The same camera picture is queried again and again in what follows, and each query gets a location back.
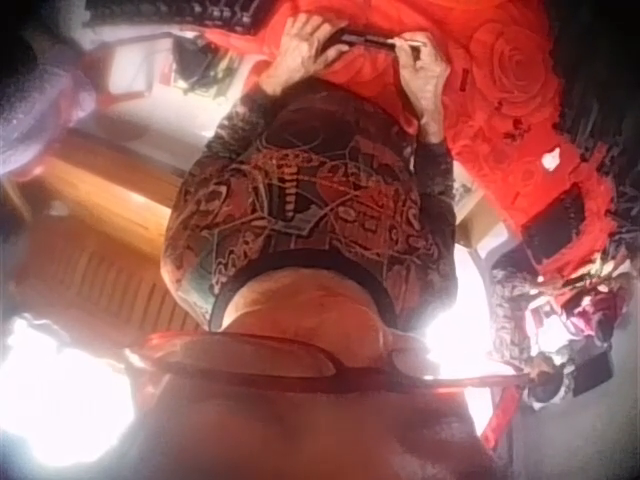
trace red bedspread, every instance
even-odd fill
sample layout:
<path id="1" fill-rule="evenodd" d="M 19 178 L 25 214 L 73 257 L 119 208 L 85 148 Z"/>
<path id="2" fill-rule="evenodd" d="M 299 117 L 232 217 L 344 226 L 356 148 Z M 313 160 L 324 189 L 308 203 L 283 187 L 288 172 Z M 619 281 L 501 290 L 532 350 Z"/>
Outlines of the red bedspread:
<path id="1" fill-rule="evenodd" d="M 560 83 L 551 69 L 541 1 L 280 0 L 255 37 L 206 34 L 233 50 L 273 58 L 286 18 L 300 11 L 346 18 L 350 28 L 388 36 L 431 32 L 452 65 L 444 99 L 449 145 L 510 226 L 518 231 L 570 184 L 582 188 L 587 210 L 582 233 L 543 271 L 566 273 L 604 247 L 613 226 L 604 214 L 611 187 L 552 129 Z M 371 99 L 415 131 L 416 122 L 397 94 L 392 54 L 354 48 L 325 77 Z M 560 164 L 550 172 L 541 159 L 556 149 Z"/>

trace person's left hand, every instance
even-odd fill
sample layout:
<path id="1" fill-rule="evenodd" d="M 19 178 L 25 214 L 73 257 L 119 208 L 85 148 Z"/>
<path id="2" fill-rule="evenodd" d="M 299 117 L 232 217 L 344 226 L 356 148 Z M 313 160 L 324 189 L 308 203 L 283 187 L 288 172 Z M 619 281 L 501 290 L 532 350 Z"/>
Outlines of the person's left hand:
<path id="1" fill-rule="evenodd" d="M 413 56 L 408 40 L 422 44 L 417 59 Z M 421 136 L 429 143 L 439 143 L 444 140 L 442 92 L 451 67 L 428 33 L 405 33 L 394 41 L 400 81 L 418 115 Z"/>
<path id="2" fill-rule="evenodd" d="M 329 23 L 318 15 L 306 13 L 287 19 L 278 56 L 259 80 L 262 89 L 270 95 L 279 95 L 287 87 L 331 65 L 349 47 L 338 44 L 322 52 L 322 46 L 346 24 Z"/>

